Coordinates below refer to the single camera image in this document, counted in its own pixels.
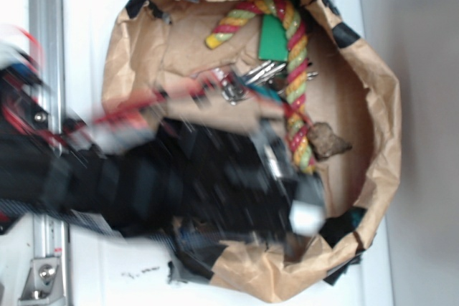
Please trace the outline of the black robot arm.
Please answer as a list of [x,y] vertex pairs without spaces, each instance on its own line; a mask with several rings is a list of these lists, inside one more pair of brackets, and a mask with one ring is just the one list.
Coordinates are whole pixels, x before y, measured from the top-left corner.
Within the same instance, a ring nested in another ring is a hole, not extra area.
[[313,236],[325,224],[323,184],[288,161],[270,124],[240,135],[165,118],[127,149],[79,149],[68,121],[48,128],[48,113],[25,91],[40,86],[37,63],[1,45],[1,212],[48,214],[124,237],[162,231],[183,245],[218,240],[281,242]]

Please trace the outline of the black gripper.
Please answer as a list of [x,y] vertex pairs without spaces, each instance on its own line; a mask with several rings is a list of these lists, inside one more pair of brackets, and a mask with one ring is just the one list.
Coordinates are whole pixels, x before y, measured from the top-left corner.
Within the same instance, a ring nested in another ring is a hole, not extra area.
[[266,122],[241,135],[166,119],[153,142],[174,217],[208,224],[226,239],[254,234],[269,242],[292,232],[314,236],[325,223],[320,176],[299,176]]

